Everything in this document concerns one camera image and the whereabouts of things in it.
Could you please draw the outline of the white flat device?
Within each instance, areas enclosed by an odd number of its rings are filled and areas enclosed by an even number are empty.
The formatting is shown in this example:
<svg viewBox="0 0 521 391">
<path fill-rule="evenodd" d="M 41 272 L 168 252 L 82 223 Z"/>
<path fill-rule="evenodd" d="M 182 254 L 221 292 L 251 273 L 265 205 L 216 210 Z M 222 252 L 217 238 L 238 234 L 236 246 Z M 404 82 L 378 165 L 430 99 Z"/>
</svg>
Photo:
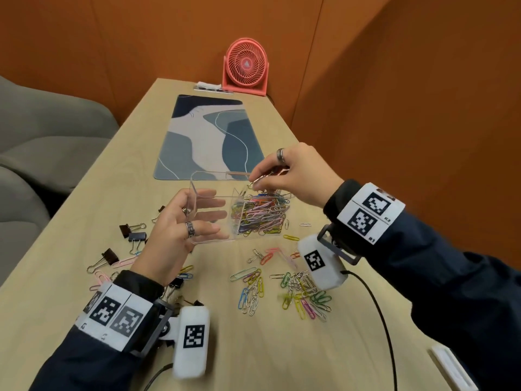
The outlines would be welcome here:
<svg viewBox="0 0 521 391">
<path fill-rule="evenodd" d="M 451 349 L 434 345 L 429 353 L 452 391 L 479 391 L 479 387 Z"/>
</svg>

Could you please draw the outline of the person's left forearm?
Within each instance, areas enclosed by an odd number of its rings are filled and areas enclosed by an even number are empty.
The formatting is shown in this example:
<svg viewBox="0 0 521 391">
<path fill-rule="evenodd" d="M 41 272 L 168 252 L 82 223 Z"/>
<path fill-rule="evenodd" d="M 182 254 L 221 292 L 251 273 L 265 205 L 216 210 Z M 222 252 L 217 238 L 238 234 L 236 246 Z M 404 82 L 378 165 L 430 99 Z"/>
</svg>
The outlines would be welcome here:
<svg viewBox="0 0 521 391">
<path fill-rule="evenodd" d="M 120 352 L 73 326 L 28 391 L 129 391 L 143 361 L 130 354 L 131 344 Z"/>
</svg>

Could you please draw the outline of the red desk fan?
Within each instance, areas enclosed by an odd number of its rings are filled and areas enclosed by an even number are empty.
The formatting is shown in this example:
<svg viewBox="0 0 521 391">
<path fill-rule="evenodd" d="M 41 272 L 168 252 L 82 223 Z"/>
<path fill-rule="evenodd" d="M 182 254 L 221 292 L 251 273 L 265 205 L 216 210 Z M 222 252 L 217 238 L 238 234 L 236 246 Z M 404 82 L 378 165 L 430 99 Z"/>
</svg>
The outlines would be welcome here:
<svg viewBox="0 0 521 391">
<path fill-rule="evenodd" d="M 222 89 L 266 96 L 269 62 L 262 45 L 251 38 L 234 41 L 224 56 Z"/>
</svg>

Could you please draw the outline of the person's right forearm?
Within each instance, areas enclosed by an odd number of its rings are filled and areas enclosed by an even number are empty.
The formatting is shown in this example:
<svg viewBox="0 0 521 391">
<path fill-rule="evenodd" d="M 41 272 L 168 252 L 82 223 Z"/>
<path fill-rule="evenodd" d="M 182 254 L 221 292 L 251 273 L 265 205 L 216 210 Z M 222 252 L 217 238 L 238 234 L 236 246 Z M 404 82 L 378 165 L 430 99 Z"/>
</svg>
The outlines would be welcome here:
<svg viewBox="0 0 521 391">
<path fill-rule="evenodd" d="M 457 249 L 407 210 L 370 242 L 363 221 L 340 218 L 361 189 L 340 179 L 326 194 L 335 239 L 411 302 L 415 325 L 450 348 L 481 391 L 521 391 L 521 271 Z"/>
</svg>

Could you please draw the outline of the clear plastic box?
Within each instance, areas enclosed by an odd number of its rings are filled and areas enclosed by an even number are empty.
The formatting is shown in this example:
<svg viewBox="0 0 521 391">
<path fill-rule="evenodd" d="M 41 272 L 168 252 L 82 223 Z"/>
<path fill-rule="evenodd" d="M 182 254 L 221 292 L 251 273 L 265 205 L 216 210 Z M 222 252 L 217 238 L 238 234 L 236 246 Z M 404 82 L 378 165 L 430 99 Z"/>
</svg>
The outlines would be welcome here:
<svg viewBox="0 0 521 391">
<path fill-rule="evenodd" d="M 221 231 L 227 233 L 229 236 L 225 240 L 207 240 L 203 242 L 195 242 L 195 244 L 205 244 L 205 243 L 214 243 L 214 242 L 236 242 L 242 240 L 252 240 L 257 238 L 262 238 L 258 236 L 243 238 L 233 234 L 231 230 L 231 221 L 230 221 L 230 207 L 231 202 L 234 198 L 244 195 L 244 194 L 257 194 L 261 192 L 267 191 L 256 191 L 253 189 L 248 189 L 247 185 L 249 184 L 249 174 L 244 172 L 232 172 L 232 171 L 218 171 L 218 172 L 206 172 L 206 171 L 196 171 L 192 174 L 190 180 L 189 189 L 199 190 L 199 189 L 215 189 L 217 191 L 215 197 L 219 199 L 225 200 L 225 206 L 222 207 L 222 210 L 227 212 L 227 217 L 225 219 L 221 219 L 217 221 L 217 224 L 221 227 Z M 198 211 L 206 211 L 199 206 L 199 201 L 202 198 L 196 200 L 194 204 L 192 204 L 188 209 L 186 209 L 186 215 L 195 215 Z M 289 214 L 290 209 L 287 212 L 287 221 L 284 224 L 283 230 L 278 235 L 265 235 L 263 237 L 275 237 L 281 236 L 284 234 L 285 229 L 289 226 Z"/>
</svg>

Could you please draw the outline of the scattered coloured paper clips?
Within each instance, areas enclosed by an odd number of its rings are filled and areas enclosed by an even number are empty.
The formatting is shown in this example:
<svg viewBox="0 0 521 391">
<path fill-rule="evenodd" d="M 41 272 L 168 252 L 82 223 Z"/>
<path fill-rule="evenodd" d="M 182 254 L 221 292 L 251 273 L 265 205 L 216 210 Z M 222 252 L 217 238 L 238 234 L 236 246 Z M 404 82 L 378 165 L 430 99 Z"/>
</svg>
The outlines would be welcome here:
<svg viewBox="0 0 521 391">
<path fill-rule="evenodd" d="M 305 281 L 305 274 L 272 275 L 270 278 L 281 279 L 281 287 L 287 288 L 287 294 L 283 297 L 283 309 L 288 309 L 291 302 L 295 302 L 295 306 L 301 319 L 305 317 L 307 312 L 310 318 L 322 316 L 326 320 L 326 316 L 321 311 L 329 311 L 329 307 L 325 302 L 331 300 L 329 295 L 323 291 L 319 291 L 317 287 L 310 285 L 311 281 Z M 262 270 L 257 267 L 244 269 L 230 276 L 232 282 L 242 280 L 248 285 L 243 289 L 239 300 L 238 309 L 243 313 L 254 315 L 257 309 L 258 299 L 264 296 L 264 281 Z"/>
</svg>

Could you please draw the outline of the pile of coloured paper clips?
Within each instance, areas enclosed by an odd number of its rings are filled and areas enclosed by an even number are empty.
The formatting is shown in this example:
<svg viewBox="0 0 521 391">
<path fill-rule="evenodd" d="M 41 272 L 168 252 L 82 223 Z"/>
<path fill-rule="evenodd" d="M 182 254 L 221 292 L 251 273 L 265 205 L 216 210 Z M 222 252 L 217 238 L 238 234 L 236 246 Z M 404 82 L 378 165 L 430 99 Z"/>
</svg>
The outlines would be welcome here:
<svg viewBox="0 0 521 391">
<path fill-rule="evenodd" d="M 291 199 L 291 193 L 281 190 L 234 198 L 230 207 L 233 234 L 243 238 L 280 234 L 287 221 Z"/>
</svg>

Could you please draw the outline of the small white silver object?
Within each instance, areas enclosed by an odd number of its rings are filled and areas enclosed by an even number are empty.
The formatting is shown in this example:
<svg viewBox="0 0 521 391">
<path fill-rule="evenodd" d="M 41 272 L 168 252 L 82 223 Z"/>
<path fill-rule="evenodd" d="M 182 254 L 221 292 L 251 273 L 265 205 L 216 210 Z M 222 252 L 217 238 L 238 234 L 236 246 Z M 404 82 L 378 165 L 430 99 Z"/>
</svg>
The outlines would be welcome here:
<svg viewBox="0 0 521 391">
<path fill-rule="evenodd" d="M 200 91 L 200 92 L 211 92 L 211 93 L 221 93 L 221 94 L 228 94 L 233 95 L 233 91 L 229 91 L 223 88 L 221 84 L 210 84 L 206 82 L 199 81 L 196 83 L 193 87 L 194 91 Z"/>
</svg>

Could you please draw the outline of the person's right hand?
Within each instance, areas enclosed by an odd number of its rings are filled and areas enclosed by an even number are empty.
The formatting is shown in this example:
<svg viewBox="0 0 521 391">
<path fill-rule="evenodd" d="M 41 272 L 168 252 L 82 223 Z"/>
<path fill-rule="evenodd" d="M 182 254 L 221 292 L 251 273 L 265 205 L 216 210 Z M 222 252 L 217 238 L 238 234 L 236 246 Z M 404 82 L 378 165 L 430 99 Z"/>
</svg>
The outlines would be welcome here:
<svg viewBox="0 0 521 391">
<path fill-rule="evenodd" d="M 294 175 L 297 193 L 292 194 L 321 209 L 344 182 L 314 147 L 303 142 L 269 154 L 253 169 L 249 181 L 271 170 L 273 175 Z"/>
</svg>

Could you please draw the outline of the white marker wristband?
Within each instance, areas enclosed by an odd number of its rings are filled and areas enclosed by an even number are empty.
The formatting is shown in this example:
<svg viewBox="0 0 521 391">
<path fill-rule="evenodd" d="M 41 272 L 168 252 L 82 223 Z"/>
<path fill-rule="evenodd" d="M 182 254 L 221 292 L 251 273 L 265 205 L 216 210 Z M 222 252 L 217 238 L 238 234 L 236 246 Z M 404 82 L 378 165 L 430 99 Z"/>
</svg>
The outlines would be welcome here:
<svg viewBox="0 0 521 391">
<path fill-rule="evenodd" d="M 405 209 L 405 203 L 369 182 L 348 201 L 337 220 L 374 245 Z"/>
<path fill-rule="evenodd" d="M 122 352 L 152 307 L 152 302 L 104 282 L 78 316 L 75 327 Z"/>
</svg>

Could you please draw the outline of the blue patterned desk mat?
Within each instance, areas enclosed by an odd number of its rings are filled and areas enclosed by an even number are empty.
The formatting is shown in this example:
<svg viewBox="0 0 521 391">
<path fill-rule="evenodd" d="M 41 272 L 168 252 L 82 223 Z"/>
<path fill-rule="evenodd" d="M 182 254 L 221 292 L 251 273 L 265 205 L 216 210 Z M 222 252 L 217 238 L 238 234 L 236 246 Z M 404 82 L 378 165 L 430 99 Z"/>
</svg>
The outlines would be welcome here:
<svg viewBox="0 0 521 391">
<path fill-rule="evenodd" d="M 264 159 L 244 104 L 237 99 L 180 94 L 153 177 L 163 181 L 247 180 Z"/>
</svg>

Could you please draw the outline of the silver paper clip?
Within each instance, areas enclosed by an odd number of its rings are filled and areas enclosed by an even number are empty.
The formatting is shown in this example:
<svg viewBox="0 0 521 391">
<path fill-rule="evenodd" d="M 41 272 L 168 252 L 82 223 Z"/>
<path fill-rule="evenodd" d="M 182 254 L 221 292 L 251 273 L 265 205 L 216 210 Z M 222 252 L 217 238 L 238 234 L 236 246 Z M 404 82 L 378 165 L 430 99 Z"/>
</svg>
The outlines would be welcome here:
<svg viewBox="0 0 521 391">
<path fill-rule="evenodd" d="M 274 171 L 271 170 L 271 171 L 268 171 L 268 172 L 262 174 L 261 176 L 259 176 L 258 178 L 256 178 L 254 181 L 250 182 L 250 183 L 247 185 L 247 188 L 248 188 L 248 189 L 252 189 L 254 184 L 256 184 L 258 181 L 262 180 L 262 179 L 265 178 L 265 177 L 268 177 L 268 176 L 273 175 L 273 173 L 274 173 Z"/>
</svg>

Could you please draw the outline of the person's left hand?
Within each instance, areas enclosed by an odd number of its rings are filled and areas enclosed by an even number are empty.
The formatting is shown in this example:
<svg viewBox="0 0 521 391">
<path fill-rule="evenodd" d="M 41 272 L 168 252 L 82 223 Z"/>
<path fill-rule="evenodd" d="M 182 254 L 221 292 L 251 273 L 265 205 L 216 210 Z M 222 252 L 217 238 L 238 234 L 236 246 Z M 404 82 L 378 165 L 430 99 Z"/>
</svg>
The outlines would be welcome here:
<svg viewBox="0 0 521 391">
<path fill-rule="evenodd" d="M 175 195 L 153 227 L 143 251 L 130 267 L 135 274 L 166 287 L 182 269 L 195 242 L 225 240 L 228 234 L 221 231 L 217 222 L 192 221 L 183 209 L 188 209 L 196 200 L 175 200 Z M 222 210 L 225 200 L 203 198 L 199 206 L 206 211 Z"/>
</svg>

